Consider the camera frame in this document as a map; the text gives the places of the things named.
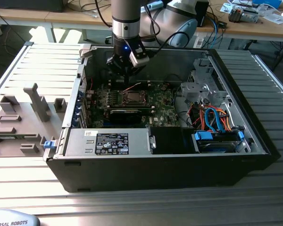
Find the wire bundle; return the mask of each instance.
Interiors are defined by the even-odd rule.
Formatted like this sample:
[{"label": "wire bundle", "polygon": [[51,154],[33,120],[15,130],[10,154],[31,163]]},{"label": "wire bundle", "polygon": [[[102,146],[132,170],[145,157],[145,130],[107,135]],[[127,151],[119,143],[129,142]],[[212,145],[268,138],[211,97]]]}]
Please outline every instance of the wire bundle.
[{"label": "wire bundle", "polygon": [[[229,115],[222,109],[212,105],[191,105],[187,112],[188,116],[191,117],[191,112],[193,109],[199,111],[199,118],[192,122],[193,127],[209,132],[216,132],[216,129],[213,126],[214,124],[216,124],[217,129],[221,132],[232,130],[229,124]],[[209,119],[209,113],[213,114],[214,117],[210,117]]]}]

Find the motherboard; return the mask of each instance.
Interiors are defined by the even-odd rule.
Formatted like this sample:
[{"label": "motherboard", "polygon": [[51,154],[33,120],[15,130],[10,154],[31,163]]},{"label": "motherboard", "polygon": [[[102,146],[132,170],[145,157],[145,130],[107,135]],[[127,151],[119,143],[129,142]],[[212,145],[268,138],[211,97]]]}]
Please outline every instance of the motherboard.
[{"label": "motherboard", "polygon": [[177,127],[174,87],[168,83],[137,84],[132,89],[112,89],[102,84],[91,101],[92,128]]}]

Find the green circuit board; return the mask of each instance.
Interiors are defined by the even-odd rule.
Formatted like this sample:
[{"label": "green circuit board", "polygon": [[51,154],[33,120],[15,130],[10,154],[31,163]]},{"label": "green circuit board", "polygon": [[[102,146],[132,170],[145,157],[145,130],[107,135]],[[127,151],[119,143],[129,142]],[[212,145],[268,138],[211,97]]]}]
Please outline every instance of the green circuit board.
[{"label": "green circuit board", "polygon": [[121,105],[122,91],[110,90],[105,86],[95,90],[95,98],[91,105],[91,127],[92,128],[147,128],[147,127],[176,127],[179,126],[178,117],[173,107],[172,90],[162,90],[163,84],[156,84],[148,90],[140,90],[143,93],[144,104],[142,107],[133,106],[127,110],[139,110],[143,112],[141,123],[131,125],[113,125],[109,123],[109,112],[111,95],[113,93],[114,103]]}]

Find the blue cable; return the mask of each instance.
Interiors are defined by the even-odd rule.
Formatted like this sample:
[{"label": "blue cable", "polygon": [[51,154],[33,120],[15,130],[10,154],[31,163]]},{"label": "blue cable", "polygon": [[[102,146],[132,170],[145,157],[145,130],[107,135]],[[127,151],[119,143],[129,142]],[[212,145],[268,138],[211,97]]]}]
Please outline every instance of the blue cable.
[{"label": "blue cable", "polygon": [[209,122],[208,122],[208,113],[209,113],[209,111],[210,110],[213,110],[213,112],[215,113],[215,117],[216,117],[216,123],[217,123],[217,126],[218,126],[218,129],[221,131],[221,132],[225,132],[225,130],[223,129],[223,127],[222,127],[222,125],[221,125],[221,123],[220,123],[220,120],[219,120],[219,114],[218,114],[218,112],[214,109],[214,108],[208,108],[207,110],[206,110],[206,112],[205,112],[205,114],[204,114],[204,120],[205,120],[205,122],[206,122],[206,125],[211,129],[211,130],[213,130],[213,132],[215,133],[216,132],[216,130],[209,124]]},{"label": "blue cable", "polygon": [[212,43],[212,45],[210,47],[210,48],[213,48],[213,46],[215,44],[215,41],[216,41],[216,36],[217,36],[218,30],[217,30],[217,25],[216,25],[215,21],[212,18],[210,18],[210,17],[208,17],[208,18],[210,19],[210,21],[212,21],[212,23],[214,24],[214,27],[215,27],[215,37],[214,37],[213,43]]}]

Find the label sticker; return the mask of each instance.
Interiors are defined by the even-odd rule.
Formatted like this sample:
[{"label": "label sticker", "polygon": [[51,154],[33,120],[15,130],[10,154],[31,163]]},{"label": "label sticker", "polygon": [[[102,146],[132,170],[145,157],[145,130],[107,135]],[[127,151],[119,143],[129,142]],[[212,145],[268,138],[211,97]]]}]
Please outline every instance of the label sticker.
[{"label": "label sticker", "polygon": [[95,137],[98,134],[96,130],[85,130],[84,136],[85,137]]},{"label": "label sticker", "polygon": [[129,154],[127,133],[98,133],[96,155]]}]

